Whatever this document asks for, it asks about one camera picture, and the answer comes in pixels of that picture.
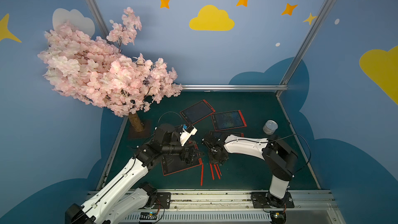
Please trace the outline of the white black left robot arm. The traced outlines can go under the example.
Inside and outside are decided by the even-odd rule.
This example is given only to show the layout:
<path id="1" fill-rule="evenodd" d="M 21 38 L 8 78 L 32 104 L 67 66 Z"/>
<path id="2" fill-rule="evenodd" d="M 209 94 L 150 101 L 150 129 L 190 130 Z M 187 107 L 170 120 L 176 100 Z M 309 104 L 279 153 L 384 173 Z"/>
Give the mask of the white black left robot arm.
<path id="1" fill-rule="evenodd" d="M 190 137 L 197 133 L 192 125 L 158 126 L 152 139 L 141 145 L 123 169 L 99 192 L 82 205 L 73 204 L 65 212 L 67 224 L 118 224 L 130 213 L 152 207 L 157 190 L 148 183 L 141 184 L 130 197 L 125 194 L 148 174 L 164 155 L 177 156 L 191 164 L 200 152 Z"/>

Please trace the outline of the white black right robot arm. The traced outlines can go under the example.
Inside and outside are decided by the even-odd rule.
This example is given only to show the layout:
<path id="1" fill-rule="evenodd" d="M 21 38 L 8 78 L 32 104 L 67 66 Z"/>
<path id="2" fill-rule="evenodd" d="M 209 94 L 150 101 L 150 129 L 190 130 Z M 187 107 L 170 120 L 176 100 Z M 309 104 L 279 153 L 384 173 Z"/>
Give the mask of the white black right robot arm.
<path id="1" fill-rule="evenodd" d="M 212 164 L 224 164 L 230 154 L 242 154 L 259 158 L 267 164 L 272 173 L 267 198 L 277 203 L 286 200 L 290 181 L 298 161 L 297 153 L 283 139 L 274 136 L 273 140 L 244 138 L 222 134 L 217 137 L 206 134 L 202 144 L 208 148 Z"/>

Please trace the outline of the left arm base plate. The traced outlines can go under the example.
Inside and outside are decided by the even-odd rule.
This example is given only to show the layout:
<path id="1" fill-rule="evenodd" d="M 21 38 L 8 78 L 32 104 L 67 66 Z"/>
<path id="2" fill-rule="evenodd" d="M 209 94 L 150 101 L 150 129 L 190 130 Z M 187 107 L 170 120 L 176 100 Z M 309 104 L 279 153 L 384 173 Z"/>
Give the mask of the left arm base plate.
<path id="1" fill-rule="evenodd" d="M 156 195 L 151 195 L 148 199 L 146 209 L 169 209 L 171 204 L 171 193 L 158 192 Z"/>

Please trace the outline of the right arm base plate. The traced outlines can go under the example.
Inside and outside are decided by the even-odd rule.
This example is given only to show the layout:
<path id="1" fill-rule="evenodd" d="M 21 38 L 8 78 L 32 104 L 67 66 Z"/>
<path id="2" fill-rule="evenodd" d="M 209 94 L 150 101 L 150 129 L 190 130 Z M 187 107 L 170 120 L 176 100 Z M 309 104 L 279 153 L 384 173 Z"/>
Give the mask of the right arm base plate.
<path id="1" fill-rule="evenodd" d="M 279 199 L 269 192 L 252 192 L 251 200 L 254 208 L 295 208 L 292 196 L 285 192 L 285 196 Z"/>

